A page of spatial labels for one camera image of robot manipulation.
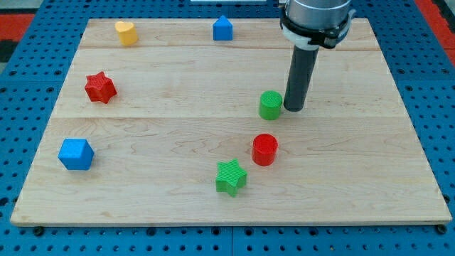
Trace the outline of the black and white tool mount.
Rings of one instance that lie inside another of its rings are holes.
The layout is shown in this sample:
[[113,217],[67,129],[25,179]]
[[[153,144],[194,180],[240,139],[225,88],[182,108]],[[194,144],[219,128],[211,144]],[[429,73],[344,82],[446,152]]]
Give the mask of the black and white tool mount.
[[350,30],[356,10],[351,9],[340,24],[327,29],[310,29],[291,21],[285,8],[280,8],[280,27],[286,39],[302,50],[316,50],[319,46],[327,49],[335,48]]

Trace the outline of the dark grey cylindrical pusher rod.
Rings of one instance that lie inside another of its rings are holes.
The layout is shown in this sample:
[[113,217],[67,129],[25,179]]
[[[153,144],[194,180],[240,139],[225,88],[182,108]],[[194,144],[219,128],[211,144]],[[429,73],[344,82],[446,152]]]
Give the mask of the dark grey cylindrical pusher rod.
[[318,52],[318,49],[302,50],[294,47],[284,96],[286,110],[299,112],[304,108]]

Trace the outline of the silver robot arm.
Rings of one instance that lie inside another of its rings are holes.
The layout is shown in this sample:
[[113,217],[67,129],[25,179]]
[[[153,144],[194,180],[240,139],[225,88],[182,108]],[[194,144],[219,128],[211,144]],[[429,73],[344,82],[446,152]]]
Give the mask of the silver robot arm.
[[280,27],[294,44],[284,107],[304,108],[319,48],[333,49],[347,35],[355,15],[350,0],[287,0],[280,6]]

